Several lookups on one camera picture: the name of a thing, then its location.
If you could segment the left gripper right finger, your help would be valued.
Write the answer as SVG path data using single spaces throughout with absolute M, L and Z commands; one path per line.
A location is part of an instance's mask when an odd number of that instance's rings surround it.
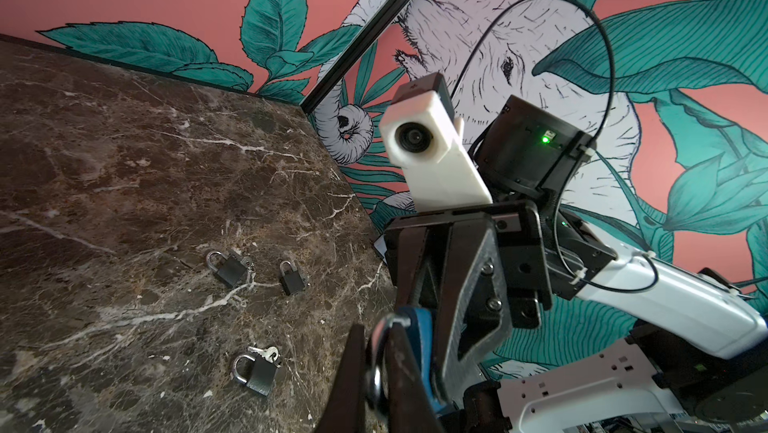
M 394 433 L 443 432 L 428 401 L 403 319 L 387 318 L 384 326 L 388 430 Z

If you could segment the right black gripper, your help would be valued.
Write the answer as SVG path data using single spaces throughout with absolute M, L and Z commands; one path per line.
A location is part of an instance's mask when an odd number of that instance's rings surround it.
M 428 379 L 440 400 L 462 394 L 475 365 L 552 305 L 529 201 L 397 217 L 383 238 L 395 304 L 431 316 Z

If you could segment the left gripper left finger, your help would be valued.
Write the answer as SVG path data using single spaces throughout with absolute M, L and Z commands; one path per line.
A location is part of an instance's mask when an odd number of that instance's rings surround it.
M 360 433 L 365 429 L 366 338 L 364 326 L 353 324 L 325 410 L 315 433 Z

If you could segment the blue padlock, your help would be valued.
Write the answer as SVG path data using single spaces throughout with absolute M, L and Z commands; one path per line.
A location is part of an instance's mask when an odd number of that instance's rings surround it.
M 399 307 L 384 315 L 374 326 L 366 346 L 366 401 L 381 419 L 388 414 L 388 399 L 384 393 L 383 362 L 390 329 L 400 324 L 405 328 L 408 344 L 414 354 L 417 371 L 433 412 L 443 416 L 455 411 L 453 402 L 442 402 L 433 392 L 431 384 L 431 358 L 433 314 L 430 310 L 413 306 Z

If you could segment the black padlock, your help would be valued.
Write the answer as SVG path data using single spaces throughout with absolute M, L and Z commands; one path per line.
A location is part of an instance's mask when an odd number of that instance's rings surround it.
M 283 260 L 279 265 L 280 284 L 287 296 L 292 296 L 306 289 L 306 282 L 300 269 L 291 260 Z
M 206 253 L 205 262 L 214 277 L 230 289 L 245 284 L 253 267 L 250 256 L 240 255 L 234 250 L 228 253 L 211 250 Z
M 276 346 L 259 348 L 249 346 L 232 361 L 233 379 L 262 397 L 268 397 L 281 367 L 281 356 Z

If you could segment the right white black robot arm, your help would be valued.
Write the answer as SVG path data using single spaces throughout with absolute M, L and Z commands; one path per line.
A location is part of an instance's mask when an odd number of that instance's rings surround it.
M 416 214 L 387 227 L 397 310 L 369 348 L 412 357 L 429 425 L 456 394 L 466 431 L 552 432 L 645 412 L 713 423 L 757 417 L 767 400 L 767 321 L 736 285 L 653 256 L 597 215 L 562 210 L 563 191 L 600 160 L 588 133 L 510 97 L 471 149 L 449 96 L 402 88 L 379 124 Z M 552 297 L 595 302 L 636 326 L 581 361 L 507 384 L 464 382 Z

